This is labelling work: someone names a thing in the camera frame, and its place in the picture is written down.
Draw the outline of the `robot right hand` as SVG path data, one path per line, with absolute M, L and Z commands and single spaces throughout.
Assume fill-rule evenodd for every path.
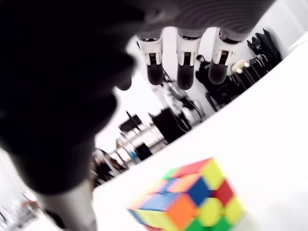
M 136 36 L 159 85 L 162 30 L 177 28 L 178 87 L 193 84 L 205 30 L 216 27 L 210 80 L 220 84 L 237 45 L 271 0 L 3 0 L 0 3 L 0 145 L 43 212 L 65 231 L 95 231 L 89 180 L 95 135 L 128 90 Z

